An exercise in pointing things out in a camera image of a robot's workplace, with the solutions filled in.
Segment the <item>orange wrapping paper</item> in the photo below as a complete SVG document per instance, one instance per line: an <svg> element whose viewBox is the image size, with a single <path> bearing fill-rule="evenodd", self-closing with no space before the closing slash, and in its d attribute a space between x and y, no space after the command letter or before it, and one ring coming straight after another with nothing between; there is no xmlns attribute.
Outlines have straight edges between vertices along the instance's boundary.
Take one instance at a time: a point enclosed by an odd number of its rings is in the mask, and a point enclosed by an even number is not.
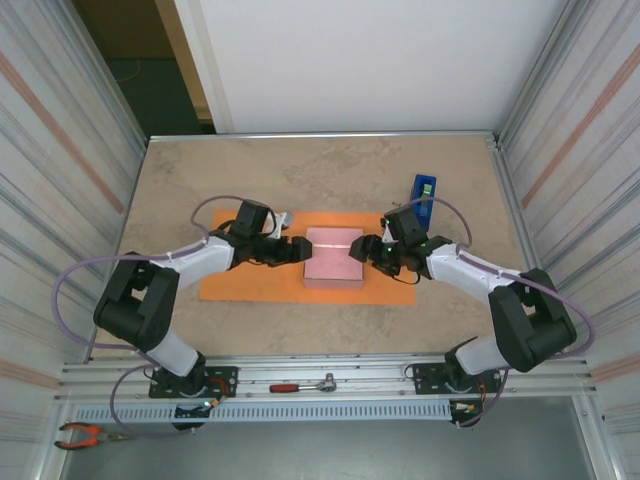
<svg viewBox="0 0 640 480"><path fill-rule="evenodd" d="M379 213L302 212L295 213L290 236L306 233L309 227L359 228L366 234L380 231ZM304 286L303 265L280 267L244 263L229 272L213 274L200 282L202 301L247 301L271 303L412 306L416 289L407 282L415 278L409 272L395 281L370 265L364 266L364 284L360 290L308 289Z"/></svg>

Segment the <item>orange-handled pliers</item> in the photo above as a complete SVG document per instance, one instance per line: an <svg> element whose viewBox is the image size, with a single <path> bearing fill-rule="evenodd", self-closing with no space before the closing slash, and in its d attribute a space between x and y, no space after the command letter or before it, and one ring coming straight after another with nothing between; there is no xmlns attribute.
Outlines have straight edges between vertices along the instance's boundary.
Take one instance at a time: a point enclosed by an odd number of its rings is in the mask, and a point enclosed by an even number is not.
<svg viewBox="0 0 640 480"><path fill-rule="evenodd" d="M77 441L64 442L56 440L54 446L63 451L79 451L96 447L102 443L132 440L131 435L119 432L108 432L102 427L82 422L66 423L59 427L60 432L74 432L80 435Z"/></svg>

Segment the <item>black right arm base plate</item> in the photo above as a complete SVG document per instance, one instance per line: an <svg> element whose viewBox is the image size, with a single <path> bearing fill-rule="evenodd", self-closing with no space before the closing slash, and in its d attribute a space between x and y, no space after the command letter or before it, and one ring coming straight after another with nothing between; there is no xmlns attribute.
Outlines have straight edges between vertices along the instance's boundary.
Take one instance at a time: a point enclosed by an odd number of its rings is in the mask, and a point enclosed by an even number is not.
<svg viewBox="0 0 640 480"><path fill-rule="evenodd" d="M496 393L502 381L498 370L469 375L447 363L415 363L410 369L410 378L419 395Z"/></svg>

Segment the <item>blue tape dispenser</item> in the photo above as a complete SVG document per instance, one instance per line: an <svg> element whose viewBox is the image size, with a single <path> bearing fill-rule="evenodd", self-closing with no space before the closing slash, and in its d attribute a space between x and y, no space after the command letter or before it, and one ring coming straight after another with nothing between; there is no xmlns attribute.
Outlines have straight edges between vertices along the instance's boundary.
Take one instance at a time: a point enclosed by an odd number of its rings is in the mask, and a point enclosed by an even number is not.
<svg viewBox="0 0 640 480"><path fill-rule="evenodd" d="M424 185L432 186L432 194L429 197L422 196L422 189ZM413 187L410 194L410 201L412 202L412 208L418 218L419 224L425 229L430 229L433 201L427 201L427 198L431 198L436 193L437 178L429 175L417 174L414 179Z"/></svg>

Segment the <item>aluminium table edge rail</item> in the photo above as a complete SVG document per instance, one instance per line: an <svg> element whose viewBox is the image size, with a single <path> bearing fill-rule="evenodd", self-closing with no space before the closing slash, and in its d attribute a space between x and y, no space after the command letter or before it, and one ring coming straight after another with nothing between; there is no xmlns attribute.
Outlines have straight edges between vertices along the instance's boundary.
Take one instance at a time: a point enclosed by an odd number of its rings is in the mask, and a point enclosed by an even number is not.
<svg viewBox="0 0 640 480"><path fill-rule="evenodd" d="M371 132L301 132L301 133L248 133L208 135L153 135L148 144L182 141L226 141L226 140L281 140L281 139L342 139L342 138L428 138L428 137L481 137L493 145L497 135L489 130L412 130Z"/></svg>

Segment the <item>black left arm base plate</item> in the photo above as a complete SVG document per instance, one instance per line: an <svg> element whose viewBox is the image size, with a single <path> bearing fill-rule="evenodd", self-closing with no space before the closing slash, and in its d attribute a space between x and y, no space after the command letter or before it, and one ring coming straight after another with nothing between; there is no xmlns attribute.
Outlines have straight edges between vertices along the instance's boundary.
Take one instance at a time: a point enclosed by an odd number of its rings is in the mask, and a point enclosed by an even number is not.
<svg viewBox="0 0 640 480"><path fill-rule="evenodd" d="M199 365L180 377L161 368L152 373L148 396L152 399L234 397L238 385L237 367Z"/></svg>

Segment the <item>pink gift box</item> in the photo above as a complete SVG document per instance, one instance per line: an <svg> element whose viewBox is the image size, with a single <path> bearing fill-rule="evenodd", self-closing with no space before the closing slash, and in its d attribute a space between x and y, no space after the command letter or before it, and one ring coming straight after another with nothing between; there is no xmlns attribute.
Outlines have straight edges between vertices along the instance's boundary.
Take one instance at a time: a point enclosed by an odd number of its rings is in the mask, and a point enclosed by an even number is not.
<svg viewBox="0 0 640 480"><path fill-rule="evenodd" d="M352 243L362 229L310 227L306 239L312 256L304 263L304 286L308 289L360 290L364 284L364 264L350 256Z"/></svg>

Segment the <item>red-handled ratchet wrench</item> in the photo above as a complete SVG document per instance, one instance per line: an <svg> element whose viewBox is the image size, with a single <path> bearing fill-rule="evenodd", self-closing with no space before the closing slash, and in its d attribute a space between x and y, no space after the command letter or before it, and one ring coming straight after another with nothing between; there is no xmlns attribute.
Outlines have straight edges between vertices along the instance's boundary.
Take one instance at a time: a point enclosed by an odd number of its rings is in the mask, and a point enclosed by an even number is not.
<svg viewBox="0 0 640 480"><path fill-rule="evenodd" d="M336 389L337 384L332 373L327 373L322 381L315 384L283 383L273 384L269 386L269 392L272 394L289 394L301 391L319 391L324 393L331 393Z"/></svg>

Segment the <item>aluminium frame corner post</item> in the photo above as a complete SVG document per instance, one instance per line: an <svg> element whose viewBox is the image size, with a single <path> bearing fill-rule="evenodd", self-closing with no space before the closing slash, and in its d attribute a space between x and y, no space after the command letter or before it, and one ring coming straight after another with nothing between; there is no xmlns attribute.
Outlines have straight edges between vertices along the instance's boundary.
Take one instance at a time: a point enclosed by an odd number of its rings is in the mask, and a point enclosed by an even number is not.
<svg viewBox="0 0 640 480"><path fill-rule="evenodd" d="M65 38L70 41L73 51L79 55L80 63L86 70L89 82L98 97L113 115L119 129L127 141L142 152L147 150L148 137L135 118L115 77L78 14L71 0L53 0L58 12L56 19L61 22Z"/></svg>
<svg viewBox="0 0 640 480"><path fill-rule="evenodd" d="M594 0L565 1L511 108L494 131L494 141L498 150L505 149L524 121L543 84L564 54L568 42L575 35L585 12L592 7L593 2Z"/></svg>

